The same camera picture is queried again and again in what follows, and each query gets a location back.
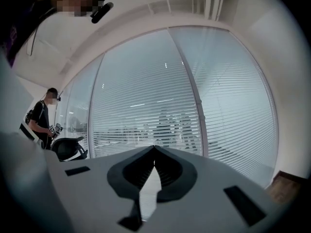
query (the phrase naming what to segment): white ceiling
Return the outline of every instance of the white ceiling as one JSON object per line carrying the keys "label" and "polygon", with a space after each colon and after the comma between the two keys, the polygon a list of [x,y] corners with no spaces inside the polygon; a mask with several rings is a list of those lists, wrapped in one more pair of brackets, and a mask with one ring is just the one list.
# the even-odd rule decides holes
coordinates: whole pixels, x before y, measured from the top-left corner
{"label": "white ceiling", "polygon": [[[192,12],[192,0],[169,0],[172,14]],[[38,28],[32,56],[26,54],[25,44],[16,57],[13,69],[24,79],[43,87],[60,87],[64,75],[77,57],[99,32],[104,33],[116,23],[142,15],[168,13],[166,0],[106,0],[113,9],[99,23],[92,24],[90,17],[71,17],[57,13]]]}

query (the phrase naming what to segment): man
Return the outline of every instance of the man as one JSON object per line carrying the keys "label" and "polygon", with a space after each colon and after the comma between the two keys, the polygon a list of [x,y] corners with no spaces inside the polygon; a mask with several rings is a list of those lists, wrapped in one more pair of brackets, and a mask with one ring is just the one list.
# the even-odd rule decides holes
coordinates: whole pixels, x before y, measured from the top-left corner
{"label": "man", "polygon": [[58,92],[55,88],[48,89],[44,100],[39,101],[33,110],[29,128],[43,141],[44,148],[49,150],[52,142],[52,132],[49,124],[49,104],[57,104]]}

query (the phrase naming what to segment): black slot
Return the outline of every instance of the black slot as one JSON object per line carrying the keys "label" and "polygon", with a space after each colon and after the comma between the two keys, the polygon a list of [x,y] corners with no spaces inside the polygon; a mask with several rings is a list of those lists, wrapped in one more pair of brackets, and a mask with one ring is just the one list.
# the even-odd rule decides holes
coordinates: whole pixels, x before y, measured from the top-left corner
{"label": "black slot", "polygon": [[22,130],[22,132],[25,134],[25,136],[27,136],[28,139],[30,140],[34,140],[35,138],[30,134],[30,132],[25,128],[25,126],[23,124],[20,125],[19,127],[20,130]]}
{"label": "black slot", "polygon": [[82,167],[66,170],[65,172],[67,173],[67,176],[71,176],[71,175],[76,175],[76,174],[83,173],[83,172],[90,171],[90,170],[91,169],[89,169],[87,166],[82,166]]}
{"label": "black slot", "polygon": [[262,220],[266,214],[258,208],[237,186],[224,189],[231,202],[244,218],[248,226]]}

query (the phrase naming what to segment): backpack strap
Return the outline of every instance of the backpack strap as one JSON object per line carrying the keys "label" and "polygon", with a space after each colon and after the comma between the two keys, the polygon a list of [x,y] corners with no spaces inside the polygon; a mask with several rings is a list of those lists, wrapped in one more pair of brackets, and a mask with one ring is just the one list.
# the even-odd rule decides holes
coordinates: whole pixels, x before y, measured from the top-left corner
{"label": "backpack strap", "polygon": [[43,103],[43,101],[39,101],[39,102],[42,104],[42,111],[41,111],[40,116],[39,116],[39,120],[40,120],[40,118],[42,116],[42,112],[44,111],[44,103]]}

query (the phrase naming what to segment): window blinds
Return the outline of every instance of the window blinds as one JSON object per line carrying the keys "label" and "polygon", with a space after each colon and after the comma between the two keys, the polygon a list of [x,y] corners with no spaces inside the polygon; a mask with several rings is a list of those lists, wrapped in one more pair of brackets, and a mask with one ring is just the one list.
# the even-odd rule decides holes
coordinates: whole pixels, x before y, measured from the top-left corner
{"label": "window blinds", "polygon": [[73,81],[71,81],[63,90],[63,92],[60,94],[61,101],[57,103],[57,108],[56,108],[56,115],[55,115],[55,122],[60,123],[61,126],[64,128],[60,135],[58,136],[57,139],[59,138],[64,138],[65,137],[65,129],[66,129],[66,115],[67,115],[67,106],[68,106],[68,100],[70,96],[70,91],[72,87]]}
{"label": "window blinds", "polygon": [[[149,145],[202,154],[192,87],[167,30],[105,54],[94,86],[90,133],[96,157]],[[159,186],[153,171],[140,193],[143,219],[155,209]]]}
{"label": "window blinds", "polygon": [[85,150],[88,149],[87,131],[91,94],[102,58],[103,56],[100,56],[92,61],[75,77],[67,106],[65,136],[69,138],[83,136],[84,139],[79,144]]}
{"label": "window blinds", "polygon": [[170,32],[199,90],[208,156],[266,187],[276,163],[277,126],[260,68],[228,31],[182,27]]}

